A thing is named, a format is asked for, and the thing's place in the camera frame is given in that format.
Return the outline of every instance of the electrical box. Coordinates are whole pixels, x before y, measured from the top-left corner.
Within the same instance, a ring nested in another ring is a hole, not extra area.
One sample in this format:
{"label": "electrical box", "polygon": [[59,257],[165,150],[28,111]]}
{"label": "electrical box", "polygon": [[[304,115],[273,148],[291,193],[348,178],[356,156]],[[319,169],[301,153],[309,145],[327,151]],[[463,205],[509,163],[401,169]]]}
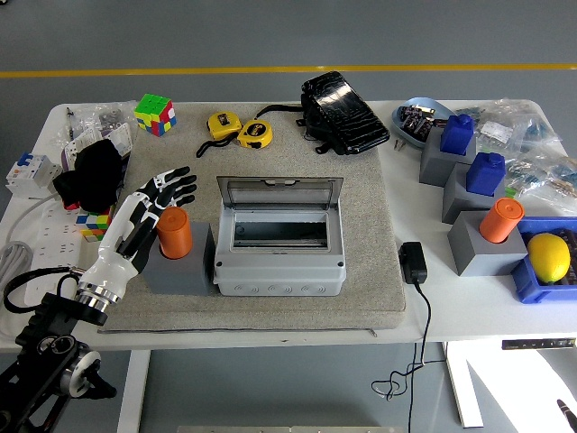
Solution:
{"label": "electrical box", "polygon": [[215,284],[226,296],[335,296],[346,278],[342,178],[217,177]]}
{"label": "electrical box", "polygon": [[52,180],[61,172],[47,156],[25,152],[6,176],[6,187],[18,198],[46,198],[56,192]]}

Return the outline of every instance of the yellow tape measure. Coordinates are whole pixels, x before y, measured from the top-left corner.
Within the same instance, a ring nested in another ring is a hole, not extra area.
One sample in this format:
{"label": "yellow tape measure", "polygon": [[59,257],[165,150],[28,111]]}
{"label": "yellow tape measure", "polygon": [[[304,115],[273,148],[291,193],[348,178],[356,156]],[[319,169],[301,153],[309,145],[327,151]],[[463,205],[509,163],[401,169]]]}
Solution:
{"label": "yellow tape measure", "polygon": [[272,141],[272,127],[266,120],[249,120],[237,139],[242,147],[262,149]]}
{"label": "yellow tape measure", "polygon": [[243,129],[241,119],[238,115],[230,111],[219,111],[208,117],[206,122],[208,131],[213,137],[213,140],[223,140],[232,133],[238,133]]}

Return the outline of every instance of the gray carpet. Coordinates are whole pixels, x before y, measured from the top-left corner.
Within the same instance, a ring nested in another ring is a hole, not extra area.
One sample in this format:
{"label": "gray carpet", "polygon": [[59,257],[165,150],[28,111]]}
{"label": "gray carpet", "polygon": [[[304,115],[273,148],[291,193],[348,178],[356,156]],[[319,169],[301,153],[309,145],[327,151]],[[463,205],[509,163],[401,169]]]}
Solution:
{"label": "gray carpet", "polygon": [[107,312],[101,332],[209,329],[394,328],[405,314],[405,295],[393,227],[376,149],[355,156],[315,153],[318,143],[303,138],[301,115],[268,113],[272,143],[261,150],[235,143],[195,156],[210,138],[206,120],[233,111],[243,122],[261,104],[175,104],[176,126],[161,138],[142,130],[136,136],[124,194],[153,175],[188,165],[198,176],[196,200],[184,208],[192,221],[209,222],[215,240],[221,195],[216,176],[343,177],[341,212],[347,278],[335,297],[279,298],[152,294],[142,276],[130,281],[125,298]]}

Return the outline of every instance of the gray block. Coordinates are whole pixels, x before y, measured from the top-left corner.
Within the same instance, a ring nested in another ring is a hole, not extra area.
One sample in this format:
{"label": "gray block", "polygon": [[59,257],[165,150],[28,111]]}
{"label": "gray block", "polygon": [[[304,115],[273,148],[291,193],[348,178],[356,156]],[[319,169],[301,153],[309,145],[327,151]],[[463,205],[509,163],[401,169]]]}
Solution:
{"label": "gray block", "polygon": [[206,296],[217,292],[212,283],[215,239],[208,223],[190,223],[192,250],[181,259],[167,259],[154,241],[142,277],[152,293],[160,295]]}
{"label": "gray block", "polygon": [[455,155],[453,153],[441,152],[441,135],[443,128],[431,128],[425,147],[421,153],[421,168],[418,173],[418,181],[427,185],[444,187],[449,179],[454,164],[469,164],[475,160],[477,152],[475,138],[467,147],[467,153],[464,155]]}
{"label": "gray block", "polygon": [[502,180],[493,196],[483,196],[467,191],[467,171],[471,166],[457,162],[444,185],[443,212],[441,221],[454,223],[463,210],[489,210],[498,198],[505,197],[505,182]]}
{"label": "gray block", "polygon": [[464,211],[449,231],[449,245],[457,273],[462,277],[508,275],[527,255],[525,243],[515,227],[505,242],[487,241],[479,226],[488,211]]}

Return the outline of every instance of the orange cup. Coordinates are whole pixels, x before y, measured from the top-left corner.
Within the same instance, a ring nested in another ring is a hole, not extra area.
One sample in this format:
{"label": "orange cup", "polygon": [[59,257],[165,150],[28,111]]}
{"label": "orange cup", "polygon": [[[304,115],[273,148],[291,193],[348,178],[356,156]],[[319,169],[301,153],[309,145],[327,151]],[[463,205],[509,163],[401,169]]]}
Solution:
{"label": "orange cup", "polygon": [[192,250],[188,213],[182,207],[167,207],[156,225],[160,250],[169,259],[181,259]]}
{"label": "orange cup", "polygon": [[500,244],[517,226],[525,214],[523,206],[513,198],[500,198],[481,221],[481,236],[494,244]]}

